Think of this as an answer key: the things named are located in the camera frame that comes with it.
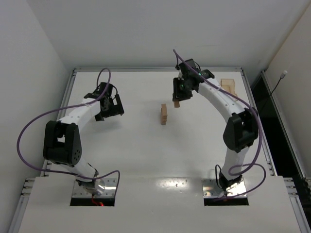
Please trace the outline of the clear amber plastic box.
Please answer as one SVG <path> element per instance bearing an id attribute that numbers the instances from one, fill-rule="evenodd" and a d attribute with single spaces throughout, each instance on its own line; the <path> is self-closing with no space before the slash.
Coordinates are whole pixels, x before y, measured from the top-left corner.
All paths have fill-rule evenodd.
<path id="1" fill-rule="evenodd" d="M 235 92 L 235 80 L 234 79 L 221 79 L 220 85 L 225 91 L 231 93 L 232 95 L 236 97 L 238 96 Z"/>

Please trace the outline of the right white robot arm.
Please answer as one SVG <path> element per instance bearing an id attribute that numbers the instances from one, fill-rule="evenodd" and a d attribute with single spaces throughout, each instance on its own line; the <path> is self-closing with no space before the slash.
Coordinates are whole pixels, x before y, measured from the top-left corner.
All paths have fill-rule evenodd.
<path id="1" fill-rule="evenodd" d="M 242 178 L 242 165 L 249 148 L 258 137 L 254 114 L 225 94 L 215 76 L 207 69 L 201 71 L 193 59 L 176 65 L 178 77 L 173 79 L 173 101 L 192 97 L 193 91 L 206 98 L 226 122 L 223 140 L 227 147 L 225 162 L 219 172 L 218 186 L 226 190 Z"/>

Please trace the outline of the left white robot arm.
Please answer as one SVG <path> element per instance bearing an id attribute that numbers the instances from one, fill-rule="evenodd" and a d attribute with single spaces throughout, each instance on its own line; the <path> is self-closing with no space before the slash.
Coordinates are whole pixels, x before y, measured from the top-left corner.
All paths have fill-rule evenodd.
<path id="1" fill-rule="evenodd" d="M 124 109 L 116 87 L 100 83 L 92 93 L 84 96 L 82 106 L 75 108 L 58 121 L 49 121 L 45 128 L 43 157 L 74 173 L 78 184 L 95 189 L 98 171 L 82 158 L 80 130 L 91 120 L 104 121 L 123 115 Z"/>

